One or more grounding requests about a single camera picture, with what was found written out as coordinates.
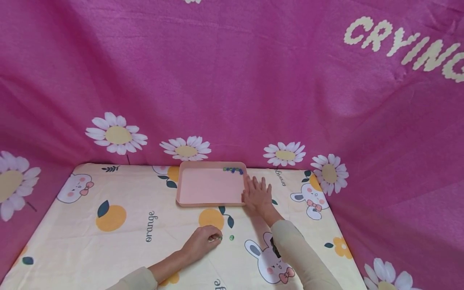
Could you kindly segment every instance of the pink cloth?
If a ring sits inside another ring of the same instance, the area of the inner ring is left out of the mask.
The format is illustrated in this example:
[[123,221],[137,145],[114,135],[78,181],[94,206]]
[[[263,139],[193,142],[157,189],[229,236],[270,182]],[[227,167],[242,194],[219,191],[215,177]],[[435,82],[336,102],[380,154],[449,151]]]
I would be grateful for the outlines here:
[[[464,83],[442,73],[464,49],[413,69],[432,42],[441,53],[464,43],[463,11],[457,0],[6,1],[0,150],[42,172],[26,197],[38,212],[0,220],[0,276],[73,166],[127,163],[84,134],[113,112],[148,137],[132,164],[177,165],[159,143],[194,135],[210,142],[209,160],[248,167],[269,167],[270,143],[306,145],[287,168],[334,153],[350,177],[329,202],[361,274],[381,258],[415,288],[464,286]],[[373,27],[344,40],[363,16],[393,27],[377,51],[362,48]],[[387,56],[400,27],[403,40],[420,36]]]

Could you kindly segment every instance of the daisy flower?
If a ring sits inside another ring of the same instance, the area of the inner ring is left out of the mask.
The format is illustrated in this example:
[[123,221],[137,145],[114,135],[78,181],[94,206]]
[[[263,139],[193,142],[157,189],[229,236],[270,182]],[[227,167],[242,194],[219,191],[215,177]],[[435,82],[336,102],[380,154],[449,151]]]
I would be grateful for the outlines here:
[[93,118],[92,123],[98,128],[87,128],[85,134],[95,139],[95,144],[106,146],[108,152],[117,152],[119,155],[126,154],[126,151],[134,153],[137,149],[142,150],[141,145],[147,144],[148,137],[137,133],[139,127],[127,126],[123,116],[116,117],[106,112],[104,119]]
[[269,144],[269,147],[265,147],[264,151],[267,153],[263,156],[269,158],[267,163],[272,163],[273,166],[294,166],[295,163],[303,161],[303,157],[306,155],[306,152],[303,152],[304,145],[300,147],[300,142],[288,143],[287,146],[282,142],[277,143],[277,146],[274,144]]
[[182,138],[169,139],[169,143],[161,142],[160,146],[166,149],[164,153],[172,155],[174,159],[182,161],[201,161],[207,159],[205,154],[211,153],[210,143],[203,142],[202,137],[190,136],[185,141]]
[[311,163],[311,165],[317,168],[314,170],[314,174],[317,176],[317,181],[321,184],[324,193],[330,196],[334,189],[336,193],[339,193],[342,188],[348,185],[345,179],[349,177],[349,174],[345,164],[340,164],[340,157],[335,157],[333,154],[329,154],[328,158],[319,155],[313,157],[313,160],[316,163]]
[[374,259],[374,270],[368,264],[364,264],[364,269],[369,276],[364,277],[369,290],[420,290],[412,288],[412,277],[408,272],[403,271],[396,277],[392,263],[384,264],[380,258]]
[[32,193],[40,173],[39,167],[29,169],[29,161],[23,157],[14,157],[2,151],[0,157],[0,215],[8,221],[14,211],[21,210],[26,201],[25,196]]

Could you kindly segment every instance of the plastic tray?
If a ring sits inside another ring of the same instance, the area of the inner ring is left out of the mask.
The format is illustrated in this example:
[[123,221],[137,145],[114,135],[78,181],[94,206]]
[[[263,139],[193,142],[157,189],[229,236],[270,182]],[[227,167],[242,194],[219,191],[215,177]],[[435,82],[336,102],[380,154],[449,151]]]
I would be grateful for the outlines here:
[[[243,175],[224,168],[239,168]],[[245,177],[246,165],[241,162],[182,162],[176,201],[184,207],[243,206]]]

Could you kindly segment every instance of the bunny print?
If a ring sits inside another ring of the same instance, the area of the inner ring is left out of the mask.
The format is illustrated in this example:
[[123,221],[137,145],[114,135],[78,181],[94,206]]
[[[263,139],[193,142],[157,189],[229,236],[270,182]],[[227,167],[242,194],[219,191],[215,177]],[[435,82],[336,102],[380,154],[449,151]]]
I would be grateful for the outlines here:
[[287,263],[282,262],[270,232],[264,233],[263,240],[267,245],[264,250],[252,240],[245,242],[246,250],[258,259],[259,273],[267,283],[277,284],[282,282],[287,284],[289,278],[295,276],[295,272]]
[[57,199],[64,203],[76,202],[81,196],[87,195],[92,186],[94,186],[94,183],[90,175],[71,174],[58,193]]
[[322,219],[321,211],[329,208],[324,193],[314,189],[309,183],[301,187],[300,193],[292,193],[290,198],[296,202],[304,200],[308,204],[306,214],[313,220]]

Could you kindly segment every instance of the yellow flower center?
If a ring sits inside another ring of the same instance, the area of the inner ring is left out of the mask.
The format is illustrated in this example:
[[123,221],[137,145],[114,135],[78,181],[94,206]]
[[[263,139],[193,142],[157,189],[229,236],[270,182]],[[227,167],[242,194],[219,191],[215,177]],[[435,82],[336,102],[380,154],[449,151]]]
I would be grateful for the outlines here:
[[23,182],[23,174],[9,170],[0,174],[0,202],[7,200]]
[[332,164],[326,164],[322,167],[322,177],[328,183],[335,183],[337,181],[337,172]]
[[192,146],[180,146],[175,149],[176,153],[184,157],[192,157],[198,153],[197,149]]
[[295,153],[290,152],[290,151],[283,151],[283,150],[277,151],[276,156],[280,160],[287,160],[287,161],[293,160],[296,157]]
[[110,127],[105,134],[106,140],[110,141],[113,144],[125,144],[132,141],[132,135],[130,132],[119,126]]
[[379,283],[379,290],[397,290],[395,286],[391,285],[389,282],[381,281]]

